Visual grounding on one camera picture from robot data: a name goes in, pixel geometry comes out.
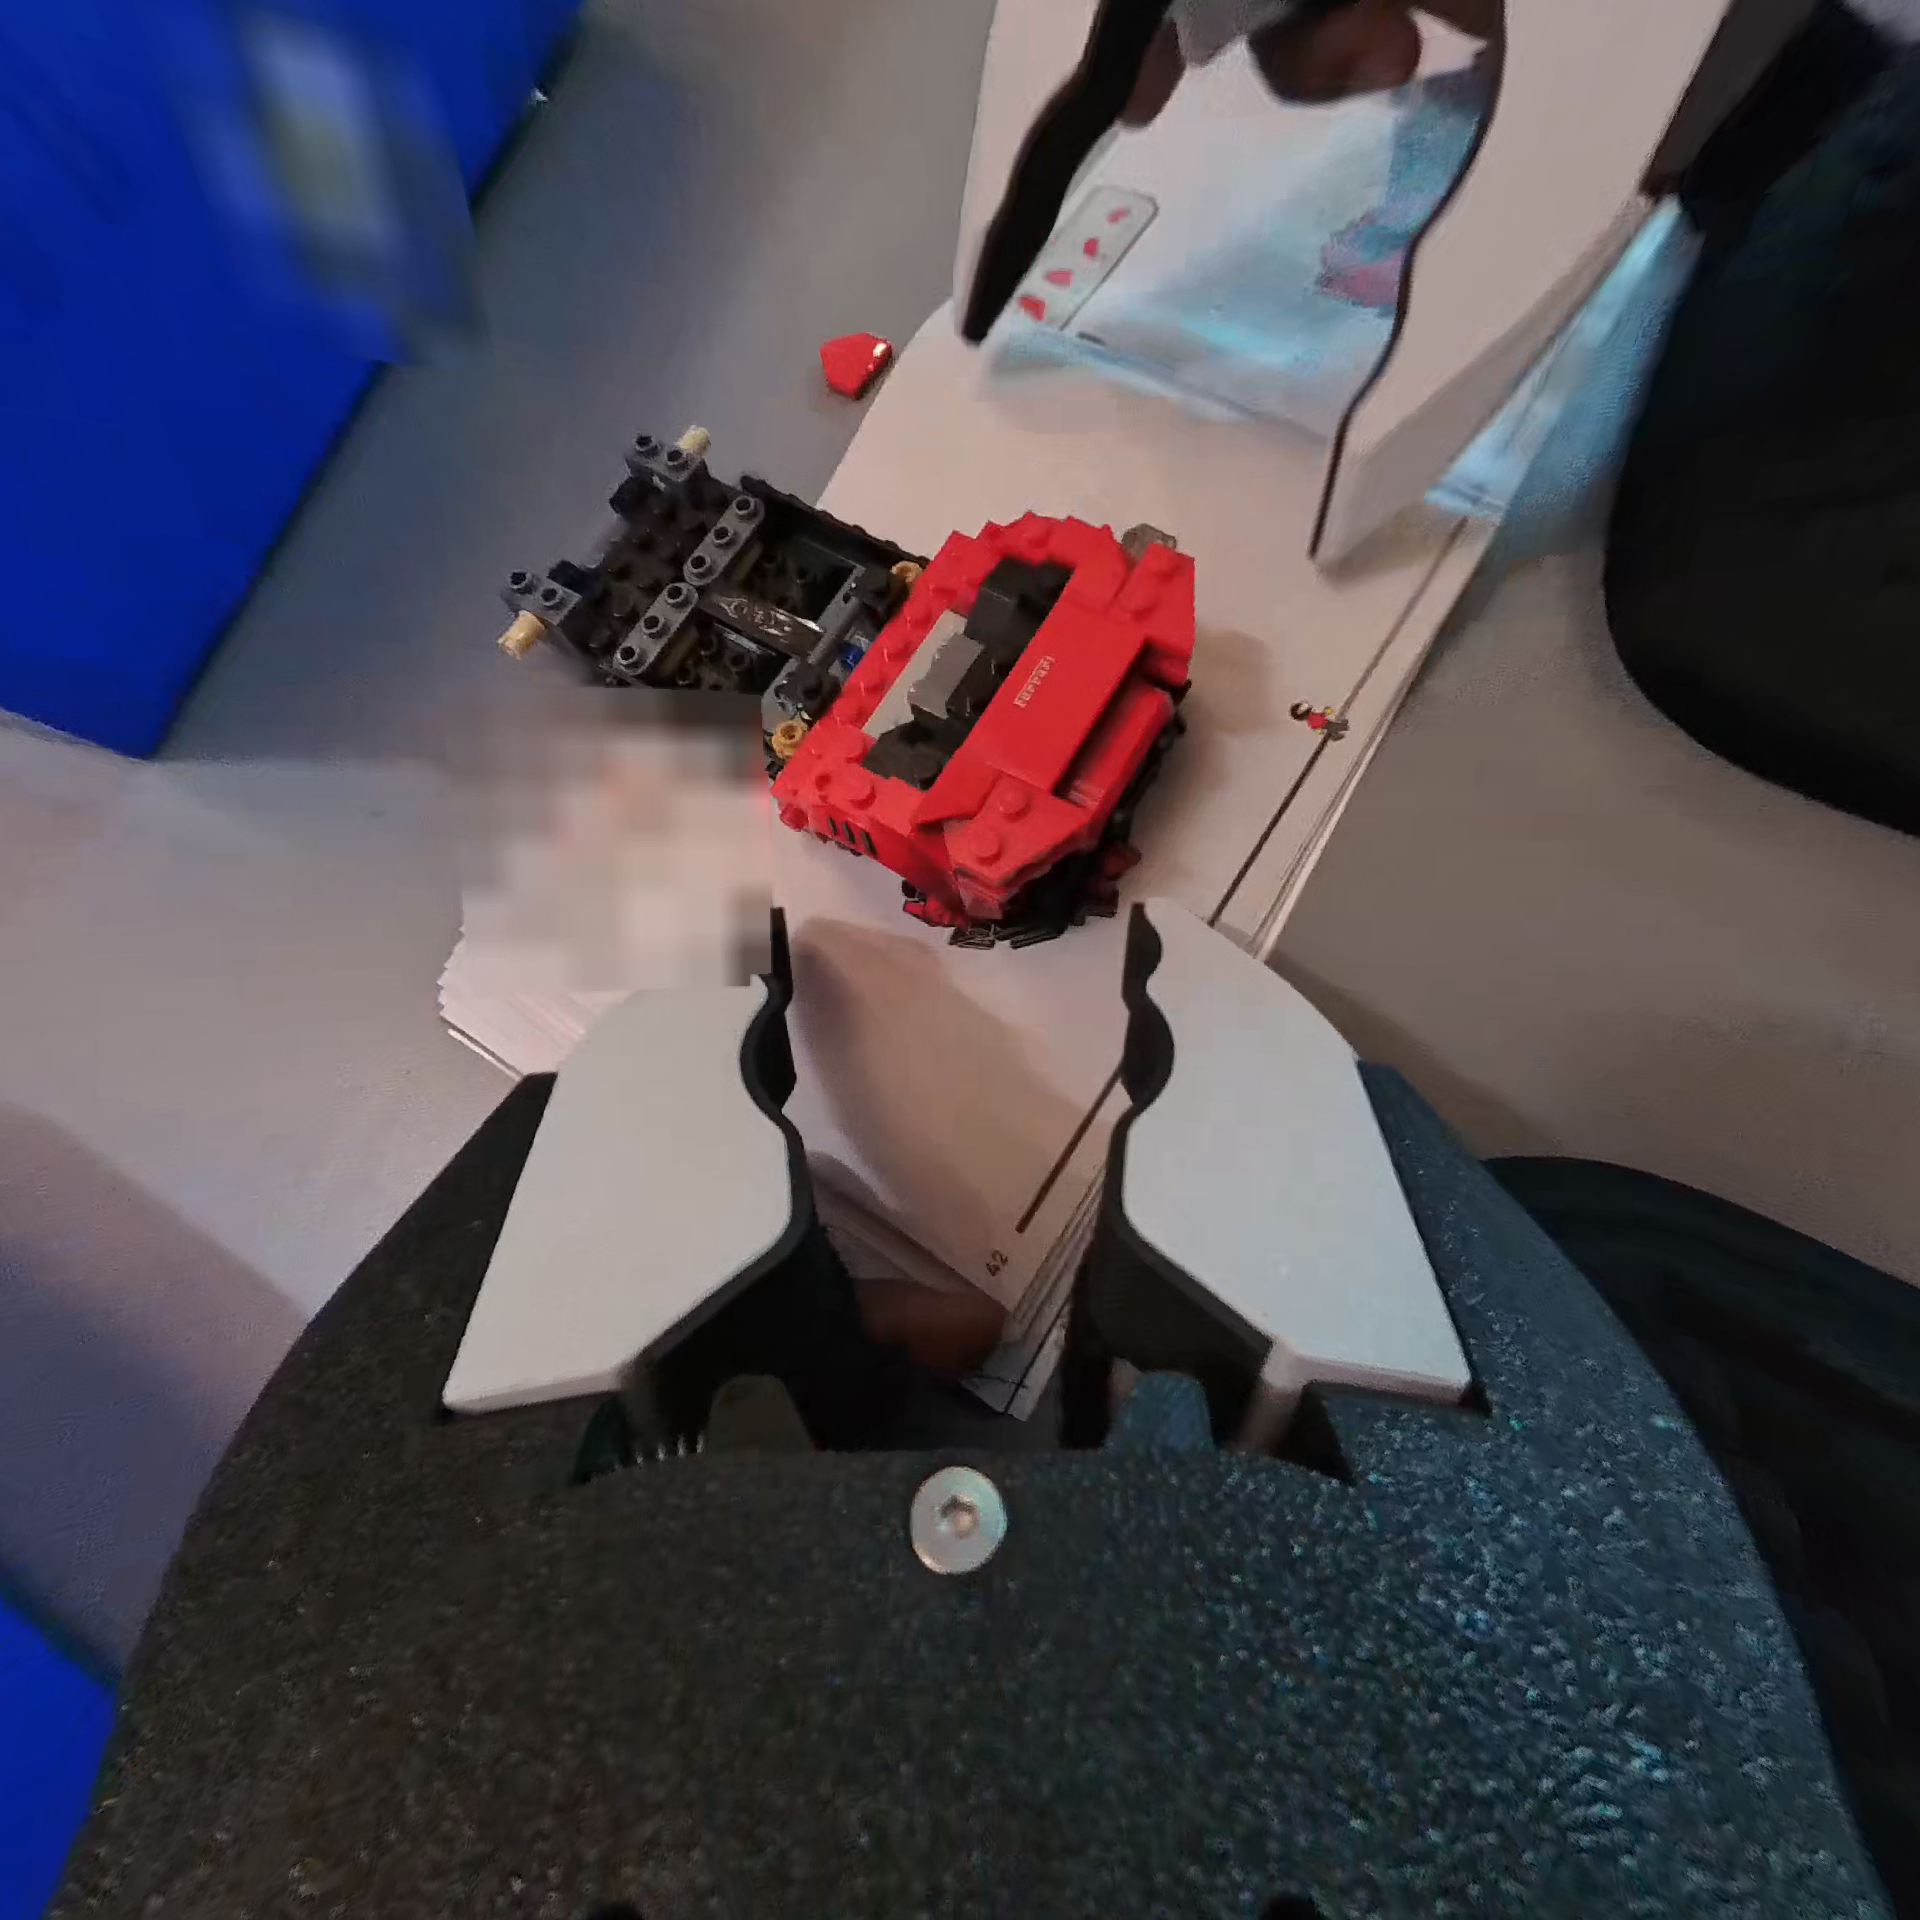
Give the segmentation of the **blue plastic bin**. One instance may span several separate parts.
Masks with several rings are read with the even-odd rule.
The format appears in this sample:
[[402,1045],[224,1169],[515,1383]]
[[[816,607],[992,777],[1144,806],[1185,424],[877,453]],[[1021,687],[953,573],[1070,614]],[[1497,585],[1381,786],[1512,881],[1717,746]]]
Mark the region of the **blue plastic bin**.
[[3,1584],[3,1916],[38,1918],[89,1809],[120,1671]]
[[158,750],[581,12],[3,5],[5,712]]

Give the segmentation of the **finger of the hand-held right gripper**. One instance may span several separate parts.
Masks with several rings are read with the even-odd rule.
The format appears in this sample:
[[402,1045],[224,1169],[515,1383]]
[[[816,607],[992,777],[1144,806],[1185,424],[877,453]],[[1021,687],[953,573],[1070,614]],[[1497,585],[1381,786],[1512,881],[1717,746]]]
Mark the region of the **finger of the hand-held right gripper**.
[[988,340],[1130,104],[1168,2],[1001,2],[980,70],[953,326]]
[[1420,506],[1557,348],[1646,221],[1642,181],[1724,2],[1508,2],[1492,101],[1413,241],[1313,525],[1333,568]]

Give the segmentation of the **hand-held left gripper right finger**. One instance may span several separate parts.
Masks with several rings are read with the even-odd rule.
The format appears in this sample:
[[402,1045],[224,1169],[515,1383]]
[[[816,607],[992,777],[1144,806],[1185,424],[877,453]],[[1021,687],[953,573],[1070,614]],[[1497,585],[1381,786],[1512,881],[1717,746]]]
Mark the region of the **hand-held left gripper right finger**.
[[1185,1375],[1226,1448],[1309,1394],[1461,1408],[1472,1367],[1355,1048],[1171,901],[1131,906],[1122,1113],[1082,1263],[1082,1430]]

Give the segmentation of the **person's left hand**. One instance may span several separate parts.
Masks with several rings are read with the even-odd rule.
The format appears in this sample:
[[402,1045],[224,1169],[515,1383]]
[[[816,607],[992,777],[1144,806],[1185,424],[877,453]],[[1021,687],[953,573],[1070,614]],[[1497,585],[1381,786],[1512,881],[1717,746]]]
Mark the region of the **person's left hand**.
[[1009,1320],[992,1296],[966,1285],[868,1278],[856,1281],[856,1301],[872,1342],[941,1378],[977,1375]]

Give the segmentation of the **black quilted pad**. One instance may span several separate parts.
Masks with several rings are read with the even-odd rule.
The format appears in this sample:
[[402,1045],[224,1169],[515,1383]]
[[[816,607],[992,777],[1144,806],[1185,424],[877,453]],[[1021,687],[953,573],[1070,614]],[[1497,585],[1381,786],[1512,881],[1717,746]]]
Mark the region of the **black quilted pad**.
[[1603,609],[1699,746],[1917,831],[1917,63],[1702,241],[1616,482]]
[[1643,1345],[1740,1501],[1890,1905],[1916,1918],[1916,1287],[1652,1173],[1490,1173]]

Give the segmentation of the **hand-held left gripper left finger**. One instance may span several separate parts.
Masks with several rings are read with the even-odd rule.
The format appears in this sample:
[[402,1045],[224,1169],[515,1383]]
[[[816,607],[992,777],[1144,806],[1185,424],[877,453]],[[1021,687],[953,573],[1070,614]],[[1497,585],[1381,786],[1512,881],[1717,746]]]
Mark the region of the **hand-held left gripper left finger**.
[[787,1116],[785,912],[752,983],[661,986],[598,1014],[553,1078],[446,1375],[446,1413],[628,1385],[814,1224]]

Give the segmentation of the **person's right hand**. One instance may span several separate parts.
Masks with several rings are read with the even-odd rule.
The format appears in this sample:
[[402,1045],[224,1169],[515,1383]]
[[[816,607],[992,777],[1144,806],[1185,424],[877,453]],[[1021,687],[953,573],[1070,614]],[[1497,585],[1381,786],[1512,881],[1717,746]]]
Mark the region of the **person's right hand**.
[[1288,5],[1248,32],[1251,58],[1284,104],[1334,104],[1408,85],[1424,57],[1424,22],[1477,42],[1505,28],[1501,2]]

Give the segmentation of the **red and black lego car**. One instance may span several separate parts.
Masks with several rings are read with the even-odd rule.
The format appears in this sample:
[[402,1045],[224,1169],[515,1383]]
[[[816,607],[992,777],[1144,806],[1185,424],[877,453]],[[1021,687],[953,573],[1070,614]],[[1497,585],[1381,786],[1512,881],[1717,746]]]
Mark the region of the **red and black lego car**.
[[637,436],[586,560],[516,568],[501,649],[598,687],[742,697],[781,826],[893,876],[953,946],[1117,912],[1185,733],[1194,560],[1162,529],[1027,512],[931,554]]

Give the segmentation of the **lego instruction booklet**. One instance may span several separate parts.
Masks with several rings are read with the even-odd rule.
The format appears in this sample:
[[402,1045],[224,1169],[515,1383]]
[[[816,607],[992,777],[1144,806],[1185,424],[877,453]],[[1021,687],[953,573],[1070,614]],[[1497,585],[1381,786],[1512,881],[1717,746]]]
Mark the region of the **lego instruction booklet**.
[[596,750],[549,824],[506,841],[465,905],[444,1013],[516,1073],[557,1073],[642,989],[747,985],[785,912],[787,1034],[814,1224],[634,1392],[704,1428],[725,1378],[804,1401],[790,1306],[820,1226],[897,1273],[1009,1313],[973,1386],[1021,1409],[1082,1317],[1082,1263],[1122,1113],[1130,913],[1171,901],[1266,964],[1290,885],[1462,593],[1492,529],[1449,476],[1340,566],[1313,561],[1334,434],[1378,370],[1413,238],[1461,177],[1501,34],[1474,58],[1302,109],[1288,127],[1245,48],[1190,70],[1148,130],[1107,134],[986,342],[953,297],[906,350],[824,510],[931,554],[1027,512],[1150,525],[1190,560],[1185,733],[1137,810],[1117,912],[1016,949],[953,946],[892,873],[780,824],[736,695],[596,690]]

